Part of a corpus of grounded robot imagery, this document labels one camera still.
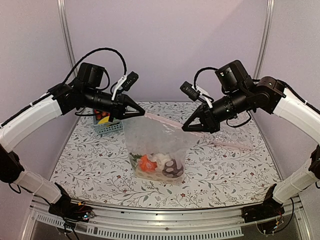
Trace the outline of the white daikon radish toy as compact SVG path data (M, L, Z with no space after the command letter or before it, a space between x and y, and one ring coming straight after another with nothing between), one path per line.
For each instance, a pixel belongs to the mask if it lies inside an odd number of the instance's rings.
M133 154L132 152L130 152L128 154L128 157L129 157L129 161L131 164L131 168L132 168L134 174L137 175L138 172L141 170L139 163L140 163L142 155L141 154Z

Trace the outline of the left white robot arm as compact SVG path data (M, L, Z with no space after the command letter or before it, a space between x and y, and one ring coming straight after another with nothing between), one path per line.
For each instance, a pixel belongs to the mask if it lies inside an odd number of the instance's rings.
M74 213L74 205L63 198L62 190L53 182L26 168L15 149L45 124L73 110L91 108L109 114L109 121L140 117L145 110L126 92L137 82L135 72L124 74L116 83L113 93L101 90L105 68L82 63L73 83L59 83L50 88L26 109L0 125L0 180L15 184L51 204L63 216Z

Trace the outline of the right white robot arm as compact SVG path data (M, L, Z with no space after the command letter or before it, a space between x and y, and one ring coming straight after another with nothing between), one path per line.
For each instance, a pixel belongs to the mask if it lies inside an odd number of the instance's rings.
M198 77L205 71L214 71L221 84L223 97L214 100L197 84ZM291 157L299 157L298 148L310 150L302 166L286 179L270 187L258 213L269 218L278 206L289 198L306 190L320 180L320 111L303 99L285 81L265 76L254 79L240 60L234 60L220 68L207 66L198 70L193 82L184 82L180 90L192 101L201 101L182 126L185 132L216 133L221 122L235 119L243 112L258 109L282 119L285 128L282 146Z

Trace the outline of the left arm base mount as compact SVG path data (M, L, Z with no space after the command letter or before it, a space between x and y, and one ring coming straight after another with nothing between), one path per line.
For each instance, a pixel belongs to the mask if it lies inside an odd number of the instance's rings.
M56 203L51 203L48 212L52 215L59 216L74 222L88 222L89 219L95 216L93 208L86 205L84 201L80 203L72 203L71 197L60 186L55 183L61 193L61 197Z

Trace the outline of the orange pepper toy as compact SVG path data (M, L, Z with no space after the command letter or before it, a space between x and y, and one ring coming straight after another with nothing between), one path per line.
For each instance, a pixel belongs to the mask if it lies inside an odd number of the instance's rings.
M156 171L158 164L157 162L149 160L148 156L145 154L138 160L138 166L142 172L152 173Z

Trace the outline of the dark red apple toy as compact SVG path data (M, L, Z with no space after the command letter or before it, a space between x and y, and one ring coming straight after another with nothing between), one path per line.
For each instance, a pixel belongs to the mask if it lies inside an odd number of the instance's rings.
M181 177L184 173L184 165L181 161L171 159L164 164L162 174L167 178L175 179Z

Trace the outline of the white garlic toy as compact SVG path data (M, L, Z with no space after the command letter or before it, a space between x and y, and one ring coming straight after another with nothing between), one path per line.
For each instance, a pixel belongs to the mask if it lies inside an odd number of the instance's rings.
M160 169L163 169L165 167L165 164L172 159L168 154L163 153L156 153L151 157L151 162L157 163L157 167Z

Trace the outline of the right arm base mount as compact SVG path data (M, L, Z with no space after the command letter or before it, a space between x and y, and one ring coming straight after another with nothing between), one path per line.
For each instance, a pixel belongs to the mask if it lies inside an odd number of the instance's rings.
M285 213L282 203L278 203L273 199L273 191L276 184L272 185L262 203L245 206L241 209L241 217L244 219L245 223L256 222L260 220L265 220L269 218L280 217L282 219ZM264 235L274 234L279 226L278 220L271 220L257 225L258 230Z

